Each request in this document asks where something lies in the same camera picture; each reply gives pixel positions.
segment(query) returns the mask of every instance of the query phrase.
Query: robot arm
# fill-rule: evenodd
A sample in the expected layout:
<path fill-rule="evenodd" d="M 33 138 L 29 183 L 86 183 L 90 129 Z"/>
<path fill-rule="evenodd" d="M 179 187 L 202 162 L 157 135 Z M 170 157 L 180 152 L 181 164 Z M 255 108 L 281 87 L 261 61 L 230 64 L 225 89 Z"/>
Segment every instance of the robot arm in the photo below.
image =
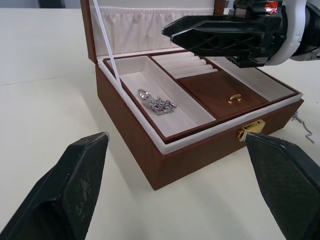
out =
<path fill-rule="evenodd" d="M 236 0 L 233 8 L 228 15 L 180 18 L 162 34 L 199 56 L 223 56 L 240 68 L 320 60 L 320 0 Z"/>

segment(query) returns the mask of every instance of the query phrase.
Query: silver jewelry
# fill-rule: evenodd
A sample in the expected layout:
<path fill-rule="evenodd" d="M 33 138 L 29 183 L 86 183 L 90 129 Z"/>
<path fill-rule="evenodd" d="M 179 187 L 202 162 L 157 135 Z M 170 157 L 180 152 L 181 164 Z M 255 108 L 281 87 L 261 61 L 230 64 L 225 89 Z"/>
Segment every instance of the silver jewelry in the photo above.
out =
<path fill-rule="evenodd" d="M 291 121 L 293 120 L 297 120 L 299 123 L 301 123 L 304 127 L 304 129 L 309 133 L 309 134 L 306 134 L 305 137 L 306 139 L 308 139 L 310 142 L 312 142 L 313 144 L 315 144 L 315 141 L 313 141 L 310 136 L 312 136 L 312 132 L 307 128 L 306 124 L 305 124 L 305 121 L 303 121 L 301 118 L 298 117 L 298 112 L 296 111 L 295 114 L 293 115 Z"/>
<path fill-rule="evenodd" d="M 175 108 L 177 108 L 177 105 L 169 100 L 163 100 L 161 97 L 157 97 L 157 99 L 154 99 L 151 94 L 143 89 L 138 90 L 138 94 L 142 100 L 143 105 L 155 112 L 158 116 L 164 115 L 164 114 L 171 114 L 174 112 Z"/>

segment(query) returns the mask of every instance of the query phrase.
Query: gold clasp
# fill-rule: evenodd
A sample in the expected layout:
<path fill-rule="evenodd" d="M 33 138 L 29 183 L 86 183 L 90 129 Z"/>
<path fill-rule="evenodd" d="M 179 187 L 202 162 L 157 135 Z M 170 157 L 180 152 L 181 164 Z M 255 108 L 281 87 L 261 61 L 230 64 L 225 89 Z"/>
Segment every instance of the gold clasp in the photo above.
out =
<path fill-rule="evenodd" d="M 236 99 L 238 102 L 240 102 L 242 100 L 241 95 L 237 94 L 237 95 L 233 95 L 230 97 L 230 99 L 228 100 L 228 104 L 232 104 L 232 100 Z"/>
<path fill-rule="evenodd" d="M 237 133 L 237 138 L 240 142 L 245 140 L 245 136 L 247 133 L 261 133 L 264 128 L 266 122 L 263 120 L 254 121 L 248 125 L 243 126 Z"/>

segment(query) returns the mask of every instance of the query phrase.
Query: jewelry box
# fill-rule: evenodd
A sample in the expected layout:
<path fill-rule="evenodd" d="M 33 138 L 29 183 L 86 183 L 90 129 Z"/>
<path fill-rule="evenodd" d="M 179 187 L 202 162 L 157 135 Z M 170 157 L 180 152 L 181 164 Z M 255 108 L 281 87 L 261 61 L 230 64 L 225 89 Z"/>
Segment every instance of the jewelry box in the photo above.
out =
<path fill-rule="evenodd" d="M 283 128 L 303 103 L 260 69 L 196 56 L 161 35 L 183 16 L 222 14 L 224 0 L 98 2 L 81 0 L 97 94 L 154 190 L 245 147 L 248 131 Z"/>

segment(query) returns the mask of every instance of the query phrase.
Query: table surface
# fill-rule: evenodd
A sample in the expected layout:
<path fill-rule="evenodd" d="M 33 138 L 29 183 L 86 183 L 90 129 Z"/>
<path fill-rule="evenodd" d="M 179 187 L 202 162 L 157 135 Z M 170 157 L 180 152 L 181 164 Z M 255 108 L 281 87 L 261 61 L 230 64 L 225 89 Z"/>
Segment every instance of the table surface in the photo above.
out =
<path fill-rule="evenodd" d="M 108 132 L 87 240 L 284 240 L 246 148 L 153 191 L 97 97 L 80 9 L 0 8 L 0 231 L 78 139 Z M 320 61 L 263 70 L 304 93 L 297 121 L 272 136 L 320 160 Z"/>

